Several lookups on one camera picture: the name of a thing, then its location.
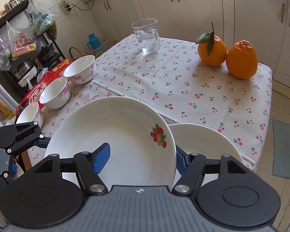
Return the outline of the blue thermos flask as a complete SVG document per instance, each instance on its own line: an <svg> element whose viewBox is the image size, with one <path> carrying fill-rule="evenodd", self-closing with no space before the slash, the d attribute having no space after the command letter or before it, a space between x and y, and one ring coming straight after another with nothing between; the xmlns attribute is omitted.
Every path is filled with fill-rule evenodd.
<svg viewBox="0 0 290 232"><path fill-rule="evenodd" d="M91 33L88 35L88 43L87 46L90 50L96 50L101 46L101 42L95 34Z"/></svg>

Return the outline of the white fruit plate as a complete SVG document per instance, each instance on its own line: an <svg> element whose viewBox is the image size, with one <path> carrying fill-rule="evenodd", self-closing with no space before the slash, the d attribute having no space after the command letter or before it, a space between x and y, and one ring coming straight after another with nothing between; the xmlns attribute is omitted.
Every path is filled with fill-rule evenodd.
<svg viewBox="0 0 290 232"><path fill-rule="evenodd" d="M113 185L172 187L176 148L164 119L151 107L127 97L105 97L80 107L54 132L45 155L71 158L110 145L99 177Z"/></svg>

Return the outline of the white floral bowl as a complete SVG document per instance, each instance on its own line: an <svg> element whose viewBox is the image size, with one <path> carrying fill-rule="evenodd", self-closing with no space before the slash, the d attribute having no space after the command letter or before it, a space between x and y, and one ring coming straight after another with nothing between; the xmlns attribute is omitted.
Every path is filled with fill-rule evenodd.
<svg viewBox="0 0 290 232"><path fill-rule="evenodd" d="M71 96L67 78L57 78L42 92L39 102L50 109L64 106Z"/></svg>
<svg viewBox="0 0 290 232"><path fill-rule="evenodd" d="M96 74L94 55L83 56L72 62L63 73L73 84L82 85L89 82Z"/></svg>

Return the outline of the black storage rack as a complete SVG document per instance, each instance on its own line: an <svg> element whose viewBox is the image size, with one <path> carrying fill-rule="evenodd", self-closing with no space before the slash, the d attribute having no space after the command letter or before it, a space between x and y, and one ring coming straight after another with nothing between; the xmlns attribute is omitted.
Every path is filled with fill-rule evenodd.
<svg viewBox="0 0 290 232"><path fill-rule="evenodd" d="M6 39L9 39L6 22L9 22L12 27L18 28L16 23L21 19L26 19L27 22L23 26L20 26L20 28L27 28L31 25L32 16L26 11L30 1L31 0L26 0L25 2L20 3L0 19L0 36L3 35ZM42 47L50 43L53 44L55 49L53 56L45 62L41 59L38 59L38 61L44 68L53 68L56 64L62 61L65 56L56 43L51 31L47 29L41 35L37 35L35 51L21 55L15 60L10 60L11 69L8 71L0 71L0 99L12 111L16 110L22 98L29 91L28 85L21 87L19 84L20 80L24 78L24 75L16 77L14 73L17 72L18 66L28 59L33 62L36 68L38 68L37 63L35 63L34 60L38 57L38 53L41 51Z"/></svg>

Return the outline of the green floor mat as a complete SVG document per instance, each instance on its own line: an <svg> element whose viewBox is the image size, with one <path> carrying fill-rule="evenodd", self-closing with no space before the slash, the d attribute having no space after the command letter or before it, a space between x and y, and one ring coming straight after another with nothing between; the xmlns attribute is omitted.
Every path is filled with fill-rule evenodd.
<svg viewBox="0 0 290 232"><path fill-rule="evenodd" d="M273 167L272 174L290 179L290 124L272 121Z"/></svg>

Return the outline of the bumpy orange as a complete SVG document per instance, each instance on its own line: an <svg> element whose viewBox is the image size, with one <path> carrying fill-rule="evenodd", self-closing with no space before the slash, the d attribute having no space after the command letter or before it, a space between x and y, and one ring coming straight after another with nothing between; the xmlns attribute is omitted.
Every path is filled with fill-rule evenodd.
<svg viewBox="0 0 290 232"><path fill-rule="evenodd" d="M235 78L247 80L255 75L258 68L256 52L247 40L232 45L226 57L229 73Z"/></svg>

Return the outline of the plastic bag of goods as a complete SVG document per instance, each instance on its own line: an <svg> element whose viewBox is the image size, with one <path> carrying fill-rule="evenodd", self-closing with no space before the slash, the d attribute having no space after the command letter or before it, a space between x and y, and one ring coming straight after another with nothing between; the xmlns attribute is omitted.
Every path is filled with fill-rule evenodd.
<svg viewBox="0 0 290 232"><path fill-rule="evenodd" d="M41 2L38 0L28 0L28 7L26 12L29 14L35 34L37 36L43 34L51 26L58 21L59 13L50 12Z"/></svg>

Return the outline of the orange with leaf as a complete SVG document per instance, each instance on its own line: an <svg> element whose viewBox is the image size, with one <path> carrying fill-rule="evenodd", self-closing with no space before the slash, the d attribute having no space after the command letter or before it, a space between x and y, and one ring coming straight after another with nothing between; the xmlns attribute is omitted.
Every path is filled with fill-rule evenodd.
<svg viewBox="0 0 290 232"><path fill-rule="evenodd" d="M196 44L200 60L209 67L219 67L227 57L226 44L215 35L214 24L212 23L211 33L202 33Z"/></svg>

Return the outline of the glass water mug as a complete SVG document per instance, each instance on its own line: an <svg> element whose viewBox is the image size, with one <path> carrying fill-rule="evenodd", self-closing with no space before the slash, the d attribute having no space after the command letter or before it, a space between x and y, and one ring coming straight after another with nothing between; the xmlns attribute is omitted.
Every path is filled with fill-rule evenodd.
<svg viewBox="0 0 290 232"><path fill-rule="evenodd" d="M141 19L132 23L131 27L144 53L152 53L160 49L161 40L158 33L157 19Z"/></svg>

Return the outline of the white base cabinets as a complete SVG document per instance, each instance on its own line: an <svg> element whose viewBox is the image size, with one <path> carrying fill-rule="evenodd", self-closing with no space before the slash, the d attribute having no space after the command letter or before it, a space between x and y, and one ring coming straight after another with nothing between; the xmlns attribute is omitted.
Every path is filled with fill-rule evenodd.
<svg viewBox="0 0 290 232"><path fill-rule="evenodd" d="M139 18L156 18L162 37L195 41L215 31L227 46L248 40L273 78L290 87L290 0L93 0L103 35L129 35Z"/></svg>

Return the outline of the red printed carton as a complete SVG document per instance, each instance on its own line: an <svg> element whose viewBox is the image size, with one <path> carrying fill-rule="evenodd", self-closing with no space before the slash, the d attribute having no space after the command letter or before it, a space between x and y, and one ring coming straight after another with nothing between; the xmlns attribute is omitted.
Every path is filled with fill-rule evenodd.
<svg viewBox="0 0 290 232"><path fill-rule="evenodd" d="M51 82L53 82L57 78L62 77L64 70L72 62L73 61L69 59L64 59L61 63L55 66L51 71L47 72L46 75L44 75L44 77L39 82L37 82L37 84L33 86L33 88L30 89L28 93L26 94L26 96L22 99L22 101L16 108L15 115L19 116L24 108L26 108L28 105L34 102L38 103L39 108L42 109L44 105L39 102L42 92Z"/></svg>

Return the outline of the large white plate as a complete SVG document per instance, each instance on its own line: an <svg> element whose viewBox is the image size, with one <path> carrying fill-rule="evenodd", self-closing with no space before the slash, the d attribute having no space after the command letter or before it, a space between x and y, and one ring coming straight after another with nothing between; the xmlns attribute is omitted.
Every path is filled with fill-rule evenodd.
<svg viewBox="0 0 290 232"><path fill-rule="evenodd" d="M175 144L186 154L197 153L207 159L220 159L229 154L239 162L244 163L236 147L221 133L197 124L171 124Z"/></svg>

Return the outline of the cherry print tablecloth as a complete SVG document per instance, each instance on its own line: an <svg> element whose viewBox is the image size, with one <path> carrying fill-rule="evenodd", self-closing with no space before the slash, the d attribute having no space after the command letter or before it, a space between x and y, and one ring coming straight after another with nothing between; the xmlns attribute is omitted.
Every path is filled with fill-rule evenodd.
<svg viewBox="0 0 290 232"><path fill-rule="evenodd" d="M208 67L197 45L163 38L159 51L145 54L130 35L96 60L97 73L71 85L71 97L58 110L42 109L42 132L51 137L73 111L93 100L127 96L153 107L170 123L195 123L227 137L245 165L255 171L270 117L272 74L260 64L248 80L231 76L225 65Z"/></svg>

